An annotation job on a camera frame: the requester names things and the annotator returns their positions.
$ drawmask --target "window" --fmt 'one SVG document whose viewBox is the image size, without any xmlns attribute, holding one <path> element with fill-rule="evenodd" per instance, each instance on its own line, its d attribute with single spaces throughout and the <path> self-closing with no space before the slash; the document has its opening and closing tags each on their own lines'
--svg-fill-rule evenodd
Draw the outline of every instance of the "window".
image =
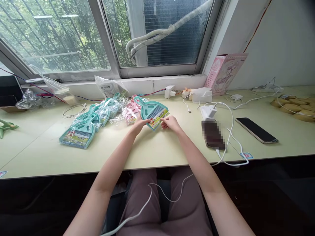
<svg viewBox="0 0 315 236">
<path fill-rule="evenodd" d="M 1 39 L 43 73 L 110 69 L 86 0 L 4 0 L 0 19 Z"/>
<path fill-rule="evenodd" d="M 222 1 L 1 0 L 0 56 L 25 79 L 196 74 Z"/>
</svg>

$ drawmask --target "cardboard box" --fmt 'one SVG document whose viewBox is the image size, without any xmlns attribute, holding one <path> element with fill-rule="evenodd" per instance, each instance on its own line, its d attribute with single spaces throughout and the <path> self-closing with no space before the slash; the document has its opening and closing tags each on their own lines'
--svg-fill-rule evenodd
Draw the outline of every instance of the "cardboard box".
<svg viewBox="0 0 315 236">
<path fill-rule="evenodd" d="M 213 96 L 224 95 L 247 56 L 248 53 L 216 56 L 204 87 L 212 88 Z"/>
</svg>

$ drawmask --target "black smartphone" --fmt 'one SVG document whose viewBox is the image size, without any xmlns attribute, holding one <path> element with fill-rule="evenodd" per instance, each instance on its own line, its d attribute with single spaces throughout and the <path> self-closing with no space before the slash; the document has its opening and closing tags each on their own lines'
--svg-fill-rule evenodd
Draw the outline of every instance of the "black smartphone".
<svg viewBox="0 0 315 236">
<path fill-rule="evenodd" d="M 248 132 L 250 132 L 255 138 L 257 138 L 260 142 L 264 144 L 269 143 L 278 143 L 279 140 L 268 133 L 266 130 L 261 128 L 255 122 L 250 120 L 249 118 L 236 118 L 236 121 L 243 126 Z"/>
<path fill-rule="evenodd" d="M 216 120 L 201 121 L 202 133 L 206 145 L 212 149 L 225 150 L 224 139 Z"/>
</svg>

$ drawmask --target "leg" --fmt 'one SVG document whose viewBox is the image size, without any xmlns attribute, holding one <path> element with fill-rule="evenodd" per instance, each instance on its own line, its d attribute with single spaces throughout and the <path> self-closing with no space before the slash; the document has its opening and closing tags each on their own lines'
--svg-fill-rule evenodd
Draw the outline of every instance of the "leg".
<svg viewBox="0 0 315 236">
<path fill-rule="evenodd" d="M 133 172 L 133 180 L 128 192 L 125 210 L 120 223 L 128 217 L 138 214 L 144 204 L 148 201 L 151 189 L 149 183 L 157 183 L 156 169 L 142 169 Z M 159 230 L 161 222 L 161 211 L 158 200 L 157 186 L 151 185 L 152 196 L 142 213 L 135 219 L 127 222 L 117 235 L 132 235 L 131 232 L 140 235 L 143 230 Z"/>
<path fill-rule="evenodd" d="M 183 180 L 192 174 L 190 167 L 176 167 L 171 178 L 171 200 L 179 198 Z M 171 235 L 212 235 L 209 219 L 197 179 L 184 182 L 180 199 L 170 204 L 168 221 L 162 229 Z"/>
</svg>

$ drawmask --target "desk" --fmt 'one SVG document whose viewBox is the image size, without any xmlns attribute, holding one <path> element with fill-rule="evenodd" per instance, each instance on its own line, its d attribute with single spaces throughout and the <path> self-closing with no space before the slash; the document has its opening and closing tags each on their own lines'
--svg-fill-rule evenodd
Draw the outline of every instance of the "desk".
<svg viewBox="0 0 315 236">
<path fill-rule="evenodd" d="M 171 115 L 178 119 L 183 130 L 209 162 L 215 163 L 219 160 L 217 153 L 205 145 L 201 128 L 202 116 L 200 111 L 197 110 L 198 104 L 193 104 L 189 101 L 192 113 L 188 113 L 187 107 L 180 96 L 172 97 L 171 99 L 165 99 L 162 95 L 147 96 L 147 98 L 159 101 L 169 108 Z M 8 121 L 14 122 L 21 127 L 19 133 L 24 131 L 23 128 L 26 124 L 28 124 L 28 127 L 37 129 L 37 124 L 40 123 L 40 120 L 46 123 L 44 120 L 49 115 L 49 120 L 54 120 L 54 122 L 47 123 L 45 128 L 38 130 L 37 135 L 27 140 L 27 142 L 23 139 L 13 142 L 13 138 L 17 138 L 20 135 L 15 133 L 18 129 L 8 131 L 5 134 L 4 139 L 0 140 L 0 142 L 6 142 L 6 146 L 3 147 L 6 149 L 6 153 L 9 153 L 11 148 L 14 149 L 19 145 L 22 145 L 23 148 L 20 148 L 22 151 L 15 151 L 10 157 L 1 161 L 1 171 L 8 171 L 2 179 L 98 172 L 131 128 L 126 127 L 124 122 L 118 125 L 107 123 L 105 127 L 95 134 L 93 141 L 86 150 L 61 145 L 58 139 L 73 121 L 73 118 L 63 119 L 61 117 L 62 110 L 66 107 L 67 105 L 58 103 L 56 108 L 50 110 L 40 109 L 36 113 L 27 111 L 27 117 L 24 117 L 23 114 L 7 115 L 6 119 Z M 220 122 L 223 125 L 226 122 L 226 126 L 229 127 L 231 120 L 229 117 L 228 119 L 222 118 Z M 223 129 L 222 133 L 224 137 L 227 137 L 229 132 Z M 224 159 L 225 161 L 242 160 L 241 156 L 231 145 L 228 147 Z M 180 143 L 171 130 L 161 130 L 159 128 L 153 132 L 149 127 L 145 126 L 135 140 L 124 169 L 170 167 L 187 164 L 188 162 Z"/>
<path fill-rule="evenodd" d="M 250 91 L 231 91 L 230 94 L 240 93 L 250 95 Z M 315 97 L 315 86 L 286 87 L 284 93 L 293 94 L 300 98 Z M 244 102 L 255 96 L 244 97 Z M 246 131 L 240 124 L 234 123 L 233 135 L 243 146 L 243 152 L 249 152 L 253 160 L 276 157 L 303 156 L 315 154 L 315 122 L 308 123 L 297 120 L 293 115 L 281 112 L 270 105 L 273 98 L 262 98 L 249 102 L 247 105 L 233 111 L 234 118 L 248 117 L 260 127 L 279 140 L 275 144 L 263 144 Z M 236 103 L 227 102 L 223 96 L 215 98 L 215 101 L 225 102 L 231 107 Z M 224 113 L 230 118 L 231 114 L 224 106 L 220 106 L 218 112 Z M 240 147 L 235 140 L 230 140 L 232 146 L 240 153 Z"/>
<path fill-rule="evenodd" d="M 312 91 L 315 91 L 315 86 L 286 87 L 284 92 L 298 97 L 315 97 Z M 247 90 L 229 93 L 243 95 L 244 102 L 255 98 L 253 93 Z M 179 96 L 171 99 L 165 99 L 161 95 L 147 98 L 159 101 L 169 108 L 171 115 L 177 118 L 183 130 L 210 163 L 219 160 L 217 153 L 205 145 L 200 124 L 202 116 L 197 110 L 198 104 L 188 101 L 192 111 L 189 114 Z M 270 105 L 272 99 L 270 97 L 252 101 L 233 111 L 234 118 L 248 117 L 280 141 L 277 144 L 262 144 L 235 122 L 233 135 L 243 145 L 243 151 L 252 154 L 254 160 L 315 154 L 315 122 L 303 122 L 279 111 L 278 108 Z M 224 96 L 214 97 L 213 100 L 224 102 L 231 107 L 237 106 L 236 103 L 228 102 Z M 55 108 L 48 110 L 40 109 L 19 114 L 0 112 L 0 117 L 4 120 L 20 126 L 19 129 L 6 132 L 4 139 L 0 140 L 1 149 L 4 149 L 6 154 L 5 157 L 3 155 L 0 157 L 0 171 L 8 171 L 2 179 L 98 172 L 130 129 L 124 122 L 118 125 L 107 124 L 94 136 L 87 150 L 61 145 L 58 139 L 73 121 L 73 118 L 61 117 L 65 107 L 67 105 L 58 103 Z M 222 106 L 218 108 L 215 118 L 219 121 L 221 133 L 226 140 L 229 134 L 226 128 L 231 127 L 230 111 Z M 241 161 L 238 143 L 232 138 L 230 142 L 224 160 Z M 187 164 L 178 139 L 172 131 L 153 132 L 145 126 L 136 138 L 125 169 Z"/>
</svg>

